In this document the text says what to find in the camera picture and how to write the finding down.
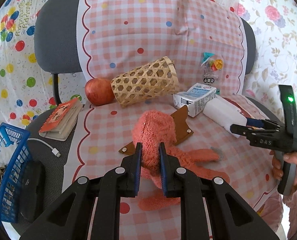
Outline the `right hand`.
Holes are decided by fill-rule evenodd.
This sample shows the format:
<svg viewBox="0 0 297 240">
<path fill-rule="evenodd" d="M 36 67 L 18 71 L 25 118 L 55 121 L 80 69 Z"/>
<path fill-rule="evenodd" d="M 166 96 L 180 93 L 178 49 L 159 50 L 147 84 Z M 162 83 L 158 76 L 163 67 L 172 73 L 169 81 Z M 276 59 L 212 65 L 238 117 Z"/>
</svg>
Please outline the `right hand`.
<svg viewBox="0 0 297 240">
<path fill-rule="evenodd" d="M 286 153 L 283 156 L 283 160 L 285 163 L 289 164 L 296 164 L 297 165 L 297 152 L 293 153 Z M 274 156 L 272 159 L 272 165 L 273 165 L 273 177 L 277 180 L 281 180 L 283 176 L 283 171 L 282 171 L 282 164 L 281 162 Z M 296 177 L 295 181 L 293 184 L 293 188 L 296 190 L 297 189 L 297 169 L 296 169 Z"/>
</svg>

